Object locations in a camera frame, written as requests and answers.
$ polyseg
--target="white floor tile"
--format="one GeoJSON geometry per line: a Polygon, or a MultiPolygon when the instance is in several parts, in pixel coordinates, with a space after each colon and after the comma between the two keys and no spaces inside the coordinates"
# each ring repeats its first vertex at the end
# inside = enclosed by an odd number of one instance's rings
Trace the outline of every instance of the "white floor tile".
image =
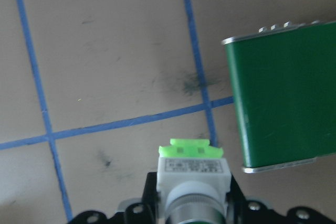
{"type": "Polygon", "coordinates": [[[268,201],[278,213],[285,215],[296,206],[308,206],[336,219],[336,155],[319,158],[316,163],[258,174],[241,170],[243,157],[234,105],[214,109],[219,145],[246,196],[268,201]]]}
{"type": "Polygon", "coordinates": [[[0,143],[44,134],[15,0],[0,0],[0,143]]]}
{"type": "Polygon", "coordinates": [[[335,0],[192,0],[211,99],[232,94],[225,38],[254,34],[262,26],[336,20],[335,0]]]}
{"type": "Polygon", "coordinates": [[[55,131],[201,103],[183,0],[25,0],[55,131]]]}
{"type": "Polygon", "coordinates": [[[1,224],[65,223],[47,143],[0,151],[1,224]]]}
{"type": "Polygon", "coordinates": [[[118,204],[141,197],[159,146],[170,138],[208,137],[205,114],[66,138],[57,141],[73,214],[96,209],[112,216],[118,204]]]}

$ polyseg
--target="grid line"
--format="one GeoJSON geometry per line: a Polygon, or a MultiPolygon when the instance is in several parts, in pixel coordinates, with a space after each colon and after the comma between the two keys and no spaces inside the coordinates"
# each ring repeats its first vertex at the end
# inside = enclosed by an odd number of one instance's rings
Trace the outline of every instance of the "grid line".
{"type": "Polygon", "coordinates": [[[218,99],[214,101],[210,101],[209,99],[208,91],[206,88],[206,78],[205,78],[205,74],[203,70],[202,57],[201,57],[201,53],[200,53],[199,46],[198,46],[198,37],[197,37],[197,31],[196,31],[196,25],[195,25],[195,19],[194,19],[191,0],[184,0],[184,4],[185,4],[185,11],[188,17],[188,28],[190,32],[190,40],[191,40],[192,49],[193,49],[195,67],[196,67],[198,79],[200,82],[199,86],[202,87],[201,94],[202,94],[203,103],[194,105],[194,106],[181,108],[181,109],[167,111],[167,112],[163,112],[163,113],[159,113],[155,115],[145,115],[145,116],[140,116],[138,118],[133,118],[133,119],[120,120],[120,121],[115,121],[111,123],[93,125],[93,126],[88,126],[88,127],[79,128],[79,129],[64,130],[64,131],[59,131],[59,132],[53,132],[53,128],[51,125],[47,102],[45,98],[45,93],[43,91],[43,85],[42,85],[41,76],[40,76],[40,72],[38,68],[38,62],[37,62],[36,55],[35,55],[34,44],[31,38],[28,18],[27,18],[26,11],[25,11],[24,0],[16,0],[16,3],[17,3],[19,17],[20,17],[23,34],[25,38],[25,43],[26,43],[26,47],[28,51],[31,70],[33,73],[35,88],[36,88],[36,92],[38,95],[39,105],[40,105],[40,109],[41,109],[41,113],[43,117],[43,122],[45,125],[46,135],[34,136],[34,137],[24,138],[21,140],[1,143],[0,150],[20,147],[23,145],[31,145],[31,144],[48,142],[51,154],[53,156],[52,158],[54,161],[54,166],[55,166],[55,170],[57,174],[59,188],[62,194],[62,202],[63,202],[65,214],[66,214],[68,221],[72,219],[72,211],[71,211],[70,201],[67,195],[64,177],[61,171],[60,160],[58,157],[57,146],[56,146],[57,139],[67,138],[67,137],[76,136],[76,135],[89,134],[93,132],[113,130],[113,129],[118,129],[122,127],[128,127],[128,126],[133,126],[133,125],[138,125],[138,124],[143,124],[143,123],[164,120],[164,119],[173,118],[176,116],[190,114],[190,113],[195,113],[199,111],[205,111],[209,133],[210,133],[210,138],[211,138],[211,144],[213,146],[217,146],[217,136],[216,136],[214,119],[212,115],[212,108],[216,108],[219,106],[233,103],[233,98],[228,97],[228,98],[218,99]]]}
{"type": "Polygon", "coordinates": [[[50,122],[50,117],[48,113],[48,108],[47,108],[47,102],[45,99],[44,91],[43,91],[43,86],[42,86],[42,81],[39,73],[39,69],[37,66],[37,60],[35,56],[35,51],[34,51],[34,46],[33,46],[33,41],[30,35],[30,29],[29,29],[29,24],[28,24],[28,19],[26,15],[26,10],[25,10],[25,5],[24,5],[24,0],[16,0],[17,7],[18,7],[18,12],[21,20],[21,25],[23,29],[23,34],[25,37],[25,42],[26,42],[26,47],[29,55],[29,60],[30,60],[30,65],[31,65],[31,70],[33,72],[33,77],[34,77],[34,82],[35,82],[35,87],[38,95],[38,100],[40,104],[40,109],[42,112],[42,117],[43,117],[43,122],[45,125],[46,133],[47,133],[47,139],[50,147],[50,151],[52,154],[52,158],[54,160],[54,166],[56,169],[56,174],[57,174],[57,179],[58,179],[58,185],[59,189],[62,194],[62,202],[63,202],[63,207],[65,210],[65,214],[67,217],[67,220],[70,221],[72,219],[72,211],[70,207],[70,201],[67,195],[67,190],[65,186],[65,182],[63,179],[63,174],[60,168],[60,161],[58,158],[58,153],[55,145],[55,139],[53,137],[53,130],[51,127],[51,122],[50,122]]]}
{"type": "MultiPolygon", "coordinates": [[[[232,104],[232,103],[233,103],[233,97],[227,97],[227,98],[222,98],[222,99],[211,101],[212,108],[217,108],[217,107],[225,106],[225,105],[232,104]]],[[[145,115],[145,116],[140,116],[138,118],[125,119],[125,120],[119,120],[119,121],[114,121],[110,123],[82,127],[78,129],[70,129],[70,130],[64,130],[64,131],[59,131],[59,132],[53,132],[52,137],[57,140],[57,139],[68,138],[68,137],[77,136],[77,135],[84,135],[84,134],[90,134],[90,133],[95,133],[95,132],[100,132],[100,131],[131,127],[131,126],[138,125],[138,124],[151,123],[151,122],[160,121],[160,120],[164,120],[168,118],[173,118],[176,116],[187,115],[187,114],[203,111],[204,109],[205,109],[204,104],[198,104],[198,105],[189,106],[189,107],[172,110],[172,111],[166,111],[166,112],[162,112],[162,113],[154,114],[154,115],[145,115]]],[[[0,151],[9,149],[9,148],[20,147],[23,145],[42,143],[46,141],[48,141],[48,137],[45,135],[10,141],[6,143],[1,143],[0,151]]]]}
{"type": "Polygon", "coordinates": [[[209,95],[208,95],[208,91],[206,87],[207,82],[206,82],[205,73],[203,69],[201,52],[198,46],[196,23],[195,23],[193,6],[192,6],[191,0],[184,0],[184,5],[185,5],[185,11],[188,17],[189,34],[190,34],[190,40],[191,40],[191,44],[193,48],[193,54],[194,54],[194,60],[195,60],[198,80],[200,82],[199,86],[202,88],[201,94],[202,94],[203,103],[205,105],[205,114],[206,114],[209,132],[210,132],[210,144],[212,146],[218,146],[216,127],[215,127],[214,118],[212,115],[211,102],[209,100],[209,95]]]}

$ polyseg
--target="printed label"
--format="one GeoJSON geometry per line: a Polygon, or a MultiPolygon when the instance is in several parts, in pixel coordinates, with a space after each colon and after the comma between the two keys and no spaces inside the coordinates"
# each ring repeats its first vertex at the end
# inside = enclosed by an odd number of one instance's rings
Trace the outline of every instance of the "printed label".
{"type": "Polygon", "coordinates": [[[219,160],[203,159],[166,159],[166,172],[185,172],[185,173],[223,173],[219,160]]]}

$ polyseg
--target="green box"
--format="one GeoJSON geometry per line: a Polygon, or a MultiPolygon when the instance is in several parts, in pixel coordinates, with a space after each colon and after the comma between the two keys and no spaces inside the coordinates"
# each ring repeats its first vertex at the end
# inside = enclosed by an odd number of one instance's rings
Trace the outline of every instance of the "green box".
{"type": "Polygon", "coordinates": [[[336,22],[225,44],[245,172],[336,153],[336,22]]]}

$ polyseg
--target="green cover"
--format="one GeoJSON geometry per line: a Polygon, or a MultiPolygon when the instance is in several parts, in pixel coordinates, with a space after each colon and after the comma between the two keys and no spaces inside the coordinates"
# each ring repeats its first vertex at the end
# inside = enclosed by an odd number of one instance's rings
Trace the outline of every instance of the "green cover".
{"type": "Polygon", "coordinates": [[[222,148],[210,146],[209,139],[170,139],[170,146],[159,147],[160,157],[221,158],[222,148]]]}
{"type": "Polygon", "coordinates": [[[336,152],[336,23],[226,45],[245,167],[336,152]]]}

